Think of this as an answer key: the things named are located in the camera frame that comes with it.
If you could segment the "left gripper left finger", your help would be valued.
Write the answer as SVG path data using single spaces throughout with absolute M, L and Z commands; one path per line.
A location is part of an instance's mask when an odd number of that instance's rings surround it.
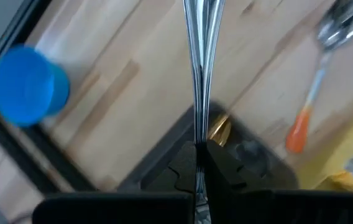
M 148 184 L 118 192 L 55 194 L 32 224 L 194 224 L 196 147 L 186 142 Z

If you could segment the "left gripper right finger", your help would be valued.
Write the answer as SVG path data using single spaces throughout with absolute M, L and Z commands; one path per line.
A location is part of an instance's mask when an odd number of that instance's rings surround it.
M 353 224 L 353 192 L 272 188 L 214 141 L 205 181 L 212 224 Z

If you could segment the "green-handled gold spoon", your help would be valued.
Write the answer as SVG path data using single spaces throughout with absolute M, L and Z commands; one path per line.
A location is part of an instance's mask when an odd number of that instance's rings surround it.
M 221 147 L 225 146 L 231 133 L 231 120 L 228 114 L 220 114 L 211 122 L 208 139 L 213 140 Z

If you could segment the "orange-handled metal spoon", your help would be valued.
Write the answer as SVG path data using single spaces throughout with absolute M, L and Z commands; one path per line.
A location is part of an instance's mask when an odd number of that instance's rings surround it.
M 285 139 L 285 148 L 294 153 L 302 152 L 306 146 L 313 105 L 327 74 L 332 54 L 353 39 L 353 0 L 335 0 L 317 28 L 316 40 L 321 49 L 318 67 L 305 102 Z

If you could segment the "yellow plastic bin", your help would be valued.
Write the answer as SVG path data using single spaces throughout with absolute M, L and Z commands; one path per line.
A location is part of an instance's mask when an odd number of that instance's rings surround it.
M 296 165 L 300 189 L 353 192 L 353 172 L 346 165 L 353 158 L 353 121 L 330 140 L 303 154 Z

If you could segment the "all-silver metal spoon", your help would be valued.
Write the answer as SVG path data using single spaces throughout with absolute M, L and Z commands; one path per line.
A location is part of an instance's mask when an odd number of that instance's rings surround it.
M 196 146 L 195 224 L 211 224 L 204 180 L 209 99 L 216 46 L 225 0 L 183 0 L 193 79 L 194 144 Z

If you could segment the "dark grey plastic bin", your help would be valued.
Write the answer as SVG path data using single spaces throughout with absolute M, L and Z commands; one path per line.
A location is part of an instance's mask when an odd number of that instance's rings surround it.
M 231 120 L 231 133 L 222 148 L 237 159 L 238 172 L 248 173 L 264 181 L 271 189 L 298 187 L 292 169 L 243 123 L 214 101 L 209 106 L 209 129 L 211 122 L 220 114 L 228 114 Z M 136 189 L 148 184 L 164 170 L 186 142 L 193 142 L 193 117 L 193 108 L 189 107 L 119 184 L 117 191 Z

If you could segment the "blue plastic bowl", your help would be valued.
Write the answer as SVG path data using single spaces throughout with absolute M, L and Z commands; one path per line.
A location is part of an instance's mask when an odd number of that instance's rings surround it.
M 64 69 L 32 47 L 15 45 L 0 58 L 0 114 L 8 122 L 31 126 L 59 113 L 70 90 Z

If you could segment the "black metal frame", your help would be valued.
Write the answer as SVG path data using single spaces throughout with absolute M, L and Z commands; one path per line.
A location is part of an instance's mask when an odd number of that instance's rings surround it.
M 7 25 L 0 37 L 0 56 L 16 43 L 25 42 L 27 36 L 37 25 L 45 10 L 52 0 L 22 0 L 16 8 L 14 17 Z M 96 191 L 97 188 L 80 172 L 78 168 L 61 152 L 55 143 L 44 133 L 43 129 L 34 125 L 31 128 L 22 128 L 38 150 L 49 160 L 51 165 L 76 191 Z M 14 160 L 18 168 L 35 185 L 40 193 L 47 195 L 61 192 L 60 188 L 49 179 L 44 171 L 29 156 L 16 138 L 0 122 L 0 145 L 3 150 Z

